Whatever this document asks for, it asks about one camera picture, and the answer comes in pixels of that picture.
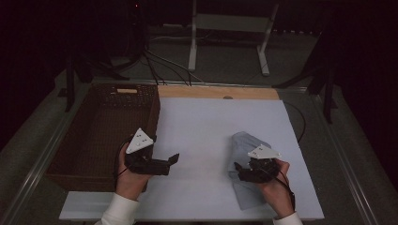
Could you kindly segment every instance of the wrist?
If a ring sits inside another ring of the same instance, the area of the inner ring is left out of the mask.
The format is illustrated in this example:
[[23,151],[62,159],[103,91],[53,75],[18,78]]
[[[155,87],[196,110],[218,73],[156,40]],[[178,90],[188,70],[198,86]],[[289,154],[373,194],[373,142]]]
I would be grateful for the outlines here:
[[116,194],[133,201],[137,201],[144,189],[145,183],[137,182],[134,184],[117,184]]
[[291,206],[275,207],[274,209],[278,215],[278,219],[289,217],[295,213],[295,210]]

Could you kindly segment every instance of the wooden board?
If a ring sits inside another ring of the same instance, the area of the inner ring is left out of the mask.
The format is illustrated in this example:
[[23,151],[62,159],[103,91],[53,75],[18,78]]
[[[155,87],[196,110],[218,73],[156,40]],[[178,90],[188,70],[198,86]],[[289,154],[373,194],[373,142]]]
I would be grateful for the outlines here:
[[159,85],[158,89],[162,98],[279,99],[272,88]]

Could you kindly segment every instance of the black cable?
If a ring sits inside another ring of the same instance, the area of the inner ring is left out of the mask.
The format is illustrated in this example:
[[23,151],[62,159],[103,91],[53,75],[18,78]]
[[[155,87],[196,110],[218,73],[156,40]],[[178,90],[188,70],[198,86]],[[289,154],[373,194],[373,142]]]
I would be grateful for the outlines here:
[[128,168],[126,168],[126,169],[123,170],[122,172],[119,172],[119,158],[120,158],[120,152],[122,151],[123,146],[124,146],[126,143],[131,142],[131,139],[132,139],[132,136],[131,136],[131,137],[128,137],[127,139],[125,139],[125,140],[120,144],[120,146],[118,147],[117,152],[116,152],[116,155],[115,155],[114,172],[113,172],[113,176],[114,176],[114,187],[115,187],[115,189],[116,189],[118,177],[128,169]]
[[[153,55],[154,57],[157,57],[157,58],[159,58],[159,59],[161,59],[161,60],[163,60],[163,61],[165,61],[165,62],[167,62],[167,63],[173,64],[173,65],[175,65],[175,66],[177,66],[177,67],[179,67],[179,68],[182,68],[182,69],[186,70],[186,71],[188,72],[189,76],[193,77],[194,79],[198,80],[198,81],[201,82],[201,83],[205,83],[204,81],[202,81],[201,79],[199,79],[198,77],[196,77],[195,75],[193,75],[187,68],[182,67],[181,65],[179,65],[179,64],[177,64],[177,63],[174,63],[174,62],[172,62],[172,61],[170,61],[170,60],[167,60],[167,59],[165,59],[165,58],[162,58],[162,57],[160,57],[160,56],[154,54],[153,52],[151,52],[151,51],[149,51],[149,50],[145,50],[145,52],[146,52],[146,53],[150,53],[150,54]],[[192,86],[192,84],[191,84],[191,77],[189,77],[189,84],[190,84],[190,86]]]
[[148,62],[150,71],[151,71],[152,76],[156,82],[156,85],[159,85],[158,79],[160,79],[163,82],[163,85],[166,85],[166,81],[156,72],[155,68],[152,65],[152,62],[150,61],[150,58],[146,55],[146,53],[144,53],[144,57],[145,57],[146,61]]
[[284,183],[283,181],[281,181],[277,176],[273,176],[273,175],[269,174],[269,172],[265,171],[264,169],[259,168],[259,170],[261,170],[261,171],[263,171],[264,173],[266,173],[267,175],[271,176],[273,179],[275,179],[278,183],[280,183],[280,184],[287,190],[287,192],[288,192],[289,195],[290,195],[290,202],[292,203],[293,210],[296,210],[296,197],[295,197],[295,193],[293,193],[292,189],[290,189],[290,186],[289,186],[289,184],[287,183],[287,179],[286,179],[286,177],[284,176],[283,172],[279,171],[279,173],[282,174],[282,176],[283,176],[283,178],[284,178],[284,181],[285,181],[286,183]]
[[304,136],[304,133],[305,133],[305,129],[306,129],[306,127],[307,127],[307,122],[306,122],[306,120],[305,120],[305,117],[304,117],[304,115],[303,115],[303,113],[301,112],[301,110],[298,108],[298,107],[296,107],[296,106],[294,106],[293,104],[291,104],[291,103],[289,103],[289,102],[283,102],[283,103],[285,103],[286,105],[289,105],[289,106],[291,106],[291,107],[293,107],[296,111],[298,111],[298,113],[299,113],[299,115],[301,116],[301,118],[302,118],[302,122],[303,122],[303,128],[302,128],[302,131],[301,131],[301,134],[298,136],[298,143],[301,141],[301,139],[302,139],[302,136]]
[[187,82],[184,80],[184,78],[181,76],[181,74],[179,74],[175,69],[173,69],[173,68],[171,68],[171,67],[169,67],[169,66],[167,66],[167,65],[165,65],[165,64],[163,64],[163,63],[161,63],[161,62],[159,62],[159,61],[156,61],[156,60],[154,60],[154,59],[151,59],[151,58],[149,58],[149,59],[150,59],[151,61],[153,61],[154,63],[160,64],[160,65],[162,65],[162,66],[164,66],[164,67],[169,68],[170,70],[172,70],[172,71],[181,79],[182,82],[184,82],[187,86],[189,86],[189,84],[187,84]]

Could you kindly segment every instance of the white triangular marker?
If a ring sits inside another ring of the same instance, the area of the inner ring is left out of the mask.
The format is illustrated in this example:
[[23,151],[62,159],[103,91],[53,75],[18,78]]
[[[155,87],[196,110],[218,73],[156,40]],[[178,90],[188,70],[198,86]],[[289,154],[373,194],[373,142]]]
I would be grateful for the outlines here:
[[153,144],[153,140],[149,138],[140,128],[137,129],[137,132],[134,134],[129,147],[126,149],[126,153],[130,154],[149,145]]
[[260,144],[260,146],[256,147],[254,150],[248,153],[248,156],[251,158],[257,158],[257,159],[262,159],[262,158],[279,158],[281,156],[281,153],[270,149],[263,144]]

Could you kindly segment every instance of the finger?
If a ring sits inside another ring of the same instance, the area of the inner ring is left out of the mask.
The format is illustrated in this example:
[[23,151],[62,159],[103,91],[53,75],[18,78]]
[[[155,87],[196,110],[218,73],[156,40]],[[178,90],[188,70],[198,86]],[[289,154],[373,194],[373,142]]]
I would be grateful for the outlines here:
[[280,166],[280,171],[287,175],[287,171],[289,170],[290,164],[286,161],[282,161],[280,159],[275,158],[276,163]]
[[129,146],[129,143],[125,143],[122,147],[122,149],[120,150],[120,154],[119,154],[119,170],[124,170],[125,165],[124,165],[124,161],[125,161],[125,156],[126,156],[126,149]]

